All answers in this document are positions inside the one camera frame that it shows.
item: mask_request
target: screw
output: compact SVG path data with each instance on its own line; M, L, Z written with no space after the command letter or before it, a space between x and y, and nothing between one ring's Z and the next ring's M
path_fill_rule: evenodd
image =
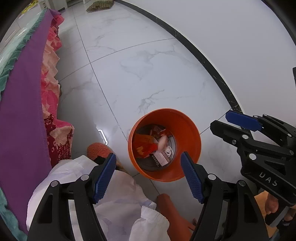
M246 182L243 181L243 180L239 180L239 184L240 184L242 187L244 187L244 186L246 185Z
M207 176L210 180L215 180L216 179L216 176L214 174L209 174Z
M52 187L55 187L55 186L57 186L58 184L59 184L59 183L58 183L57 181L52 181L50 185L51 185Z
M81 176L80 179L83 180L83 181L86 181L88 178L89 178L89 175L84 174L84 175Z
M250 153L249 154L249 158L251 159L251 160L256 160L256 155L255 154L253 154L253 153Z

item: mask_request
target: black floor border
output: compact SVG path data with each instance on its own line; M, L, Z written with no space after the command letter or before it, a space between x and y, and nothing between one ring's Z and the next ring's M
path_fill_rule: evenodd
M62 9L58 10L58 12L62 12L62 11L64 11L64 10L65 10L65 8L63 7Z
M296 45L296 1L262 0L278 17ZM296 84L296 67L293 68Z
M207 58L182 34L180 34L177 30L175 30L172 26L168 25L158 17L154 16L153 14L141 9L131 3L125 2L123 0L115 0L118 3L121 3L131 9L136 10L137 12L143 14L147 18L151 19L159 26L163 27L166 31L168 31L171 35L173 35L180 43L182 43L197 59L198 61L205 67L205 69L209 72L212 76L213 80L216 82L222 93L224 94L225 98L227 99L230 107L237 112L242 112L241 107L239 106L236 98L234 97L233 93L221 77L221 75L217 72L214 66L207 60Z

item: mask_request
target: person's foot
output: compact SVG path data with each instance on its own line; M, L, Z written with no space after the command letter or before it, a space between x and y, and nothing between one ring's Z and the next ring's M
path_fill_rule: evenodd
M103 158L107 158L110 153L114 153L110 147L103 143L95 142L88 146L87 148L87 157L92 161L95 160L98 156ZM118 167L119 171L128 172L124 169L118 158L116 157L116 166Z

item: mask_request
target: green ruffled trim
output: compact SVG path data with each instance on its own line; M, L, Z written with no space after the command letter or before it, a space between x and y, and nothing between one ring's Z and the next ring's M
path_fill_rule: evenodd
M16 49L14 50L12 56L9 58L7 64L5 65L5 67L3 69L3 72L0 74L0 101L1 101L2 92L5 89L5 86L6 86L10 71L13 69L14 64L15 64L16 60L19 58L22 49L26 46L26 43L29 41L29 39L31 38L33 33L39 27L39 24L43 20L46 11L47 11L47 9L42 10L39 18L34 23L32 28L26 33L26 35L24 36L22 41L19 43L19 45L16 47Z
M18 241L26 241L27 235L23 231L19 230L17 218L6 207L7 207L7 200L2 189L0 188L0 215L4 223L6 224L6 226L9 228L9 230L13 234L13 236Z

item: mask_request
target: finger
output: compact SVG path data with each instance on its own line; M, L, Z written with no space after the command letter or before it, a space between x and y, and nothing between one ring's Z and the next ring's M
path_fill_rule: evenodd
M287 214L284 216L285 221L291 221L296 213L296 209L289 209Z
M267 200L265 202L265 211L266 214L275 213L279 208L279 202L277 198L272 196L271 194L268 194Z

